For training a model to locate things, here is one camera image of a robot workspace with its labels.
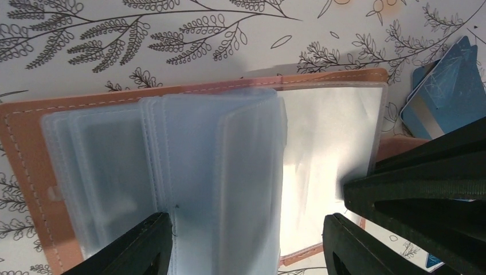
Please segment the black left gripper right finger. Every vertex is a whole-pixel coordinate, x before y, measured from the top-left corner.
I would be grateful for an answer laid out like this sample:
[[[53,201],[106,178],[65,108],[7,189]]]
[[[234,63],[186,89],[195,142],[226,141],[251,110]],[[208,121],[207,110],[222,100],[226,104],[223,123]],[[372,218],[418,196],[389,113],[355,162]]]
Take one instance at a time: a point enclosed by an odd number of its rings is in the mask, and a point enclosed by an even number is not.
[[[324,219],[323,250],[328,274],[428,274],[339,213]]]

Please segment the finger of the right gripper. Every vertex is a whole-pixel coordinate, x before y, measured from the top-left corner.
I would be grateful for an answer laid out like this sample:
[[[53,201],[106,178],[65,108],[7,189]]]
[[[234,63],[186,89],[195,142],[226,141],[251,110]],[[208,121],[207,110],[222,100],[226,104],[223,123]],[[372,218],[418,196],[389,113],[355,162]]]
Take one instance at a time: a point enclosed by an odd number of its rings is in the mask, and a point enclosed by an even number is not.
[[[414,137],[381,139],[374,172],[382,173],[485,150],[485,118],[433,140]]]
[[[461,274],[485,274],[485,173],[392,171],[346,183],[346,207]]]

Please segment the tan leather card holder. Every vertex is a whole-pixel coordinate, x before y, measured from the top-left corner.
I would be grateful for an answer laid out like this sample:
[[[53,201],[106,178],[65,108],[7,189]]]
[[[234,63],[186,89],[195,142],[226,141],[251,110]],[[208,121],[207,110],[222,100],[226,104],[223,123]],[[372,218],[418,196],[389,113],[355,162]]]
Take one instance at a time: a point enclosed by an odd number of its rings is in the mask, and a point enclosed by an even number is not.
[[[170,274],[322,269],[342,184],[422,139],[381,139],[383,69],[1,105],[1,142],[54,274],[169,215]]]

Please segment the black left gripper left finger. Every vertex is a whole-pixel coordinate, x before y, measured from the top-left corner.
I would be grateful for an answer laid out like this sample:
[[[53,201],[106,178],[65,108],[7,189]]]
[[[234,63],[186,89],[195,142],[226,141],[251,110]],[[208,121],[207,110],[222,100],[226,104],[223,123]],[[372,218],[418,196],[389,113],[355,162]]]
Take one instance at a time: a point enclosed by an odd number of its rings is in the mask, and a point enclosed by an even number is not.
[[[172,237],[170,216],[167,213],[152,214],[65,274],[167,274]]]

